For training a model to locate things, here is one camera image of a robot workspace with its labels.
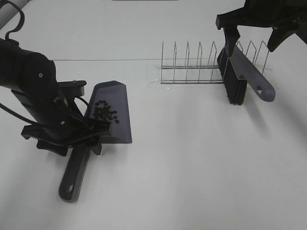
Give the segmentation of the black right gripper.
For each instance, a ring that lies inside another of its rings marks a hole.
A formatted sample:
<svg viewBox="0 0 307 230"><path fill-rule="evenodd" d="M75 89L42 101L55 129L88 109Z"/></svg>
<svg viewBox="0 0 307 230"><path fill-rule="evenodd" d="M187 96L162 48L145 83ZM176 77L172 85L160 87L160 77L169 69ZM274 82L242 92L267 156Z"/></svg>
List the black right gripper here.
<svg viewBox="0 0 307 230"><path fill-rule="evenodd" d="M268 40L270 52L292 35L307 43L307 22L299 19L307 15L305 0L247 0L244 6L216 16L217 29L224 28L225 53L231 57L240 38L237 26L274 27Z"/></svg>

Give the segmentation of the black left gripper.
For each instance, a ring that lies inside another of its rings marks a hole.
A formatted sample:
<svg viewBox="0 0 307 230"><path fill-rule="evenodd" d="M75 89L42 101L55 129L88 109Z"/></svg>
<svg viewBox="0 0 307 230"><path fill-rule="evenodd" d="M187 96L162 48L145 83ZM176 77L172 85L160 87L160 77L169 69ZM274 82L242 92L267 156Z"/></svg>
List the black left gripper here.
<svg viewBox="0 0 307 230"><path fill-rule="evenodd" d="M44 101L27 95L21 96L21 104L34 118L24 126L24 139L36 139L39 150L66 156L69 149L101 149L101 137L111 135L111 123L84 116L75 98L56 95Z"/></svg>

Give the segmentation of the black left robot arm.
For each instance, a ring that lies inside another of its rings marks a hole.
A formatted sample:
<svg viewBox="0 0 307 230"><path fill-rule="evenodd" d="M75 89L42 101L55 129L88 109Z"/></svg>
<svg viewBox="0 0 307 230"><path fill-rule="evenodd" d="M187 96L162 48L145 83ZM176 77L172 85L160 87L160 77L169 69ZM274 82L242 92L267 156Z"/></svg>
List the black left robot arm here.
<svg viewBox="0 0 307 230"><path fill-rule="evenodd" d="M21 135L37 139L36 147L66 156L78 144L96 143L110 122L83 116L75 98L84 95L84 80L56 80L55 63L43 54L0 41L0 84L11 90L34 118Z"/></svg>

